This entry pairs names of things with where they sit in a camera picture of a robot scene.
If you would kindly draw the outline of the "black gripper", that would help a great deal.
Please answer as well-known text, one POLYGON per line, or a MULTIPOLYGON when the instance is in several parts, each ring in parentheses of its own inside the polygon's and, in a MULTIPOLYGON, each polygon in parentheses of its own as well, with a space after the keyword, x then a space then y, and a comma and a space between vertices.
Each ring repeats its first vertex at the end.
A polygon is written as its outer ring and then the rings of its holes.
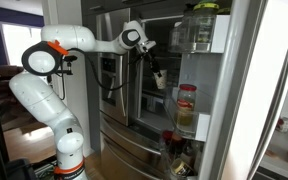
POLYGON ((154 58, 154 55, 153 53, 145 48, 144 49, 144 60, 147 61, 150 65, 150 69, 155 72, 154 75, 155 75, 155 78, 156 79, 159 79, 162 77, 161 75, 161 72, 159 70, 159 65, 158 65, 158 62, 156 61, 156 59, 154 58))

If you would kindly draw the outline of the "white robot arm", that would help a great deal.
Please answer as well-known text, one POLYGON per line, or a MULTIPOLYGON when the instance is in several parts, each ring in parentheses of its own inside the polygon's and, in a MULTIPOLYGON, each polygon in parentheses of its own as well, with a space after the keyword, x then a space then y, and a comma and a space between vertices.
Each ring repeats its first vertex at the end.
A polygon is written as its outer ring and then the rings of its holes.
POLYGON ((41 29, 41 41, 21 57, 23 71, 11 78, 9 87, 22 106, 54 136, 56 165, 54 180, 90 180, 85 170, 84 132, 78 118, 63 102, 64 94, 48 80, 62 75, 62 61, 71 51, 123 55, 136 49, 142 58, 151 55, 156 42, 150 40, 136 20, 124 23, 118 36, 98 40, 84 26, 52 24, 41 29))

